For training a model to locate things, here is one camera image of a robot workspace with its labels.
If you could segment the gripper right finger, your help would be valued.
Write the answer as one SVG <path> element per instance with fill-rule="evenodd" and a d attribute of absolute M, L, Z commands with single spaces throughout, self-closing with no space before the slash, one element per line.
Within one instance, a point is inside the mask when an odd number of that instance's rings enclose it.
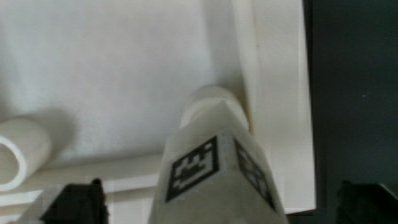
<path fill-rule="evenodd" d="M 398 183 L 340 183 L 335 224 L 398 224 Z"/>

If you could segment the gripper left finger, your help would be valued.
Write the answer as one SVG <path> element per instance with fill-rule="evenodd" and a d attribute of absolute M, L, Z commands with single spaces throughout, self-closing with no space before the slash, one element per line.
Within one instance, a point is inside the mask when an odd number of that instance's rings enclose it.
<path fill-rule="evenodd" d="M 100 180 L 42 191 L 24 213 L 22 224 L 108 224 Z"/>

